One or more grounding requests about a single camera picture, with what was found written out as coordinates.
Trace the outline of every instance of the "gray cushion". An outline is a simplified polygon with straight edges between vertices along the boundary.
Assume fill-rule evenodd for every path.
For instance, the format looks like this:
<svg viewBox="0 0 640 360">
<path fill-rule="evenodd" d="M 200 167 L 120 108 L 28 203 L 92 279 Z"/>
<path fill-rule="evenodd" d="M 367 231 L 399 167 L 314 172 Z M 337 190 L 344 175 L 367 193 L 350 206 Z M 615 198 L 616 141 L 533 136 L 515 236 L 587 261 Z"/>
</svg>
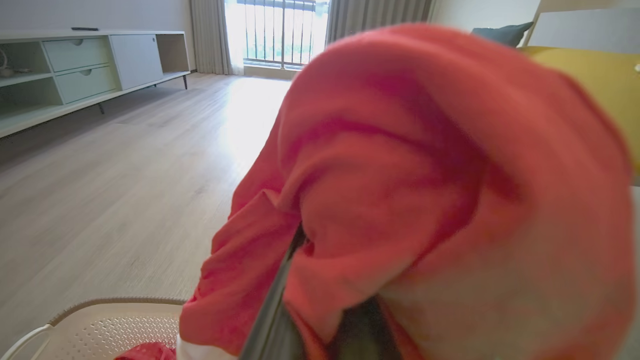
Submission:
<svg viewBox="0 0 640 360">
<path fill-rule="evenodd" d="M 520 41 L 522 41 L 524 33 L 531 29 L 531 26 L 533 26 L 533 22 L 528 22 L 522 25 L 509 25 L 499 29 L 476 28 L 471 31 L 471 34 L 475 34 L 479 37 L 487 38 L 507 46 L 517 47 Z"/>
</svg>

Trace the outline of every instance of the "beige curtain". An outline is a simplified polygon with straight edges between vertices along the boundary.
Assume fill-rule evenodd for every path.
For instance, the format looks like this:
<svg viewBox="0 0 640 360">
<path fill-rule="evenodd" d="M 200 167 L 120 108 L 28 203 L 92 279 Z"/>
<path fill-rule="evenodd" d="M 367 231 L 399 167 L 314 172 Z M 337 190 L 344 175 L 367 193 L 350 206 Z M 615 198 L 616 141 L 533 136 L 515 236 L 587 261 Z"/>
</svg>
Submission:
<svg viewBox="0 0 640 360">
<path fill-rule="evenodd" d="M 206 74 L 231 75 L 224 0 L 191 0 L 196 68 Z"/>
<path fill-rule="evenodd" d="M 433 0 L 331 0 L 326 43 L 382 26 L 426 22 Z"/>
</svg>

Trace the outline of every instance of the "balcony railing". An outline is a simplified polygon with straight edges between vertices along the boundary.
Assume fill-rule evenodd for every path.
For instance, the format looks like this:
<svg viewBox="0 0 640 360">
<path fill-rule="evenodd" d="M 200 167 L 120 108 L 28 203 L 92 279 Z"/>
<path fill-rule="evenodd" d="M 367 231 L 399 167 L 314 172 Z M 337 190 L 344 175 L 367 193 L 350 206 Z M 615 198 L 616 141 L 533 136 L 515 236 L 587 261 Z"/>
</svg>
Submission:
<svg viewBox="0 0 640 360">
<path fill-rule="evenodd" d="M 245 63 L 301 67 L 324 47 L 328 2 L 237 0 L 244 7 Z"/>
</svg>

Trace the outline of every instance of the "light green drawer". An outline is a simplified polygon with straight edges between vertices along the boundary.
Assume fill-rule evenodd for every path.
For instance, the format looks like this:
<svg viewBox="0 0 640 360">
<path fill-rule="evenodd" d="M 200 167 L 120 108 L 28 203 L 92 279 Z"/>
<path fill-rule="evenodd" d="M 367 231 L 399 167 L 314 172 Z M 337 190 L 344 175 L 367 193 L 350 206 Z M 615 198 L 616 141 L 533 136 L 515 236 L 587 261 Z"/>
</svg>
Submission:
<svg viewBox="0 0 640 360">
<path fill-rule="evenodd" d="M 85 38 L 43 42 L 53 71 L 109 62 L 109 44 L 106 38 Z"/>
<path fill-rule="evenodd" d="M 56 81 L 67 104 L 116 88 L 108 66 L 56 76 Z"/>
</svg>

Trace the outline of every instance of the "laundry basket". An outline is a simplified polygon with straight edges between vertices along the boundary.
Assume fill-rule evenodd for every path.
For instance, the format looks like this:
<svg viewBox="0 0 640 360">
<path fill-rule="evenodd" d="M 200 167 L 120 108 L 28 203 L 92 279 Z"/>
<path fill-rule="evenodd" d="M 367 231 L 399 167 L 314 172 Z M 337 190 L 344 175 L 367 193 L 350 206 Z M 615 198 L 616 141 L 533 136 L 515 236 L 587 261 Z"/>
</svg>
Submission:
<svg viewBox="0 0 640 360">
<path fill-rule="evenodd" d="M 41 345 L 32 360 L 113 359 L 140 343 L 156 341 L 175 347 L 183 304 L 141 297 L 83 302 L 26 334 L 0 360 L 13 359 L 37 341 Z"/>
</svg>

